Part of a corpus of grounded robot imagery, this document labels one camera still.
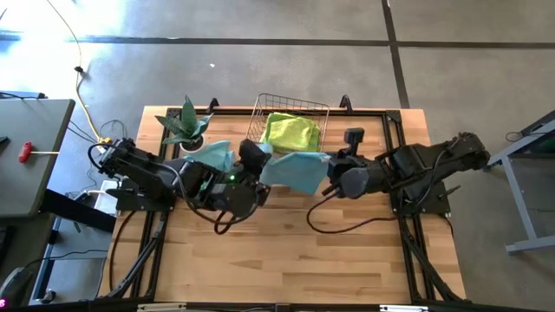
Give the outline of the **black crossbar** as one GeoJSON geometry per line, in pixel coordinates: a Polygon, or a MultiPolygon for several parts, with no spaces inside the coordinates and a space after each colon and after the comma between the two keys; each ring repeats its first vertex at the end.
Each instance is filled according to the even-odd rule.
{"type": "Polygon", "coordinates": [[[88,207],[50,189],[45,191],[39,211],[53,213],[57,217],[85,224],[105,232],[112,232],[116,222],[114,216],[88,207]]]}

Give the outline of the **white power box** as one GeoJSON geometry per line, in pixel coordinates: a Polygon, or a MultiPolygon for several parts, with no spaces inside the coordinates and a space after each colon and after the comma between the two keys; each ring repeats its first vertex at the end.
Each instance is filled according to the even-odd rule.
{"type": "Polygon", "coordinates": [[[94,208],[112,216],[116,216],[117,198],[107,194],[108,189],[115,189],[118,186],[116,181],[104,180],[99,190],[87,191],[88,195],[96,196],[94,208]]]}

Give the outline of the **grey metal-leg table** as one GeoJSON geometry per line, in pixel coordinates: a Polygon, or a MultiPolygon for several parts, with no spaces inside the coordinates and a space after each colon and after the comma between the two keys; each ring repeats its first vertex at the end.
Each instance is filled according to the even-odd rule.
{"type": "Polygon", "coordinates": [[[555,212],[555,110],[518,132],[506,134],[511,143],[490,158],[485,169],[500,166],[526,231],[526,239],[508,244],[506,252],[555,247],[555,234],[539,235],[531,210],[555,212]]]}

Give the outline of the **grey side table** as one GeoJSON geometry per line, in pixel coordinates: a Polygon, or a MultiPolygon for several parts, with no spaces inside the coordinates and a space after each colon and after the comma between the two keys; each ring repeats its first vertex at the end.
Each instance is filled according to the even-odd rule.
{"type": "Polygon", "coordinates": [[[36,151],[59,151],[73,113],[73,100],[0,100],[0,218],[26,218],[37,213],[56,156],[31,156],[19,163],[22,145],[36,151]]]}

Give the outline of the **red-handled screwdriver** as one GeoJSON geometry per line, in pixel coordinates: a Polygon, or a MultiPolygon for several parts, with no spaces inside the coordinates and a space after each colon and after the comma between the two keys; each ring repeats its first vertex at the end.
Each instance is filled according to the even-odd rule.
{"type": "Polygon", "coordinates": [[[36,151],[33,144],[30,141],[26,141],[17,155],[17,160],[19,163],[23,164],[26,163],[31,156],[53,156],[58,154],[58,151],[36,151]]]}

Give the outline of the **silver metal bracket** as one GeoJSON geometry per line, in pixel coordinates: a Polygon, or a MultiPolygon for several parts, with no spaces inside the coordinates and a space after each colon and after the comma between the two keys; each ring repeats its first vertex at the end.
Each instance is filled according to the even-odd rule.
{"type": "Polygon", "coordinates": [[[139,304],[136,312],[183,312],[186,310],[184,303],[175,302],[153,302],[139,304]]]}
{"type": "Polygon", "coordinates": [[[426,306],[415,306],[415,305],[380,305],[380,312],[428,312],[428,307],[426,306]]]}

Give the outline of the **potted snake plant white pot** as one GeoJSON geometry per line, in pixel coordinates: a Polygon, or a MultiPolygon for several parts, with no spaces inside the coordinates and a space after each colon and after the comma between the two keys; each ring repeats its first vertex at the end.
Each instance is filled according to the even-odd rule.
{"type": "Polygon", "coordinates": [[[204,132],[212,115],[199,118],[190,97],[186,94],[179,117],[156,115],[155,118],[171,134],[162,140],[162,144],[177,145],[186,153],[196,153],[205,144],[204,132]]]}

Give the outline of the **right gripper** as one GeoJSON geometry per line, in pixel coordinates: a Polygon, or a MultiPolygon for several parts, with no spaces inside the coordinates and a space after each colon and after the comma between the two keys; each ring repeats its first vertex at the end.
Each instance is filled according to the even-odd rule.
{"type": "Polygon", "coordinates": [[[336,192],[339,198],[356,199],[369,192],[367,184],[370,172],[377,163],[357,154],[363,136],[363,128],[348,128],[343,139],[349,146],[335,153],[327,153],[330,157],[327,170],[330,186],[322,191],[324,196],[336,192]]]}

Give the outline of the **light green towel white label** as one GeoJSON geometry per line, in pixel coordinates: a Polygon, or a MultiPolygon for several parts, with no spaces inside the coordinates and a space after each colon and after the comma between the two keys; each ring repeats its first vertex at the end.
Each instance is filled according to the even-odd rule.
{"type": "Polygon", "coordinates": [[[294,119],[294,115],[270,113],[266,119],[265,130],[261,134],[260,142],[273,146],[288,146],[292,142],[292,138],[287,120],[294,119]]]}

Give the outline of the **green microfiber towel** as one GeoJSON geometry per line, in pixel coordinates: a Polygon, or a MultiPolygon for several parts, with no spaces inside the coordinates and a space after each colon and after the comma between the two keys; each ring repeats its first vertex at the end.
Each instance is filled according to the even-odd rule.
{"type": "Polygon", "coordinates": [[[287,120],[292,142],[286,147],[274,147],[286,151],[317,152],[320,128],[313,120],[294,116],[294,120],[287,120]]]}

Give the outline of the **black aluminium table frame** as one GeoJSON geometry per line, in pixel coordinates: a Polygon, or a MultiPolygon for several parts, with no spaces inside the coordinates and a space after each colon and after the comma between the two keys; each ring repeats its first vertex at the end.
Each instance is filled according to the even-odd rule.
{"type": "MultiPolygon", "coordinates": [[[[216,107],[206,140],[259,140],[269,114],[311,119],[323,150],[344,147],[344,132],[364,129],[358,152],[368,158],[402,143],[430,142],[420,109],[320,109],[263,96],[255,107],[216,107]]],[[[160,250],[147,259],[127,297],[156,302],[330,304],[409,303],[438,298],[439,290],[403,245],[393,200],[377,193],[357,200],[325,200],[278,185],[261,208],[224,235],[179,202],[170,213],[160,250]]]]}

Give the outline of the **teal microfiber towel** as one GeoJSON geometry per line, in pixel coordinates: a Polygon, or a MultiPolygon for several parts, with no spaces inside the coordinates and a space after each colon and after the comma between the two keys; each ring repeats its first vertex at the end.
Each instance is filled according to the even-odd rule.
{"type": "Polygon", "coordinates": [[[230,149],[230,144],[229,140],[221,140],[188,153],[184,159],[199,161],[222,172],[229,172],[234,163],[234,151],[230,149]]]}
{"type": "Polygon", "coordinates": [[[296,192],[312,195],[327,176],[331,157],[327,153],[294,152],[273,156],[264,165],[259,182],[289,186],[296,192]]]}

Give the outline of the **copper wire basket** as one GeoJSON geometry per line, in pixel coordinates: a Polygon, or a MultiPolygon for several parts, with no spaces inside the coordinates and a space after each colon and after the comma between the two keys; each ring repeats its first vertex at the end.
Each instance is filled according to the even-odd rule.
{"type": "MultiPolygon", "coordinates": [[[[318,151],[312,153],[319,153],[322,149],[323,137],[329,117],[330,108],[322,103],[312,101],[301,101],[282,97],[274,94],[260,94],[256,100],[253,108],[250,125],[248,127],[246,138],[253,142],[260,142],[261,134],[265,130],[265,123],[270,113],[284,113],[296,115],[306,119],[313,120],[320,128],[320,136],[318,141],[318,151]]],[[[272,148],[273,153],[293,153],[299,151],[286,151],[276,148],[268,143],[265,143],[272,148]]]]}

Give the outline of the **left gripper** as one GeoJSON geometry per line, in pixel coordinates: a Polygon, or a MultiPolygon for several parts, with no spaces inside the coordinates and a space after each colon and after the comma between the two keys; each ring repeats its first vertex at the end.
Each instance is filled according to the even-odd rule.
{"type": "Polygon", "coordinates": [[[238,166],[241,168],[238,181],[254,191],[257,205],[262,206],[271,188],[261,181],[261,174],[271,155],[248,139],[240,142],[238,155],[240,157],[238,166]]]}

